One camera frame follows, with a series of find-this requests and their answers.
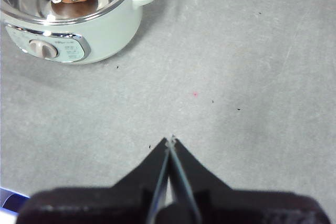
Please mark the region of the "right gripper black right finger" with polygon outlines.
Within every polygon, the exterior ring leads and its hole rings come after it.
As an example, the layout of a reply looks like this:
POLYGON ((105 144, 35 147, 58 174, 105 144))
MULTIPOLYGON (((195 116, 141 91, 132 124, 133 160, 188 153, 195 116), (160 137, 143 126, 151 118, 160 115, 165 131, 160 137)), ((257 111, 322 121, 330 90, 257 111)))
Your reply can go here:
POLYGON ((196 223, 330 223, 313 198, 285 191, 233 189, 170 139, 173 188, 196 223))

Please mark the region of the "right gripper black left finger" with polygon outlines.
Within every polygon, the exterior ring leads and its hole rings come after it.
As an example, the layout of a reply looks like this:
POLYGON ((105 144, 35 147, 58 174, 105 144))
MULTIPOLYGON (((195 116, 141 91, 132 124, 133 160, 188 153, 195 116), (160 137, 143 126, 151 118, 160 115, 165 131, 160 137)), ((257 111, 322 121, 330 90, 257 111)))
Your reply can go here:
POLYGON ((18 223, 145 223, 167 165, 163 138, 131 172, 110 187, 59 187, 32 195, 18 223))

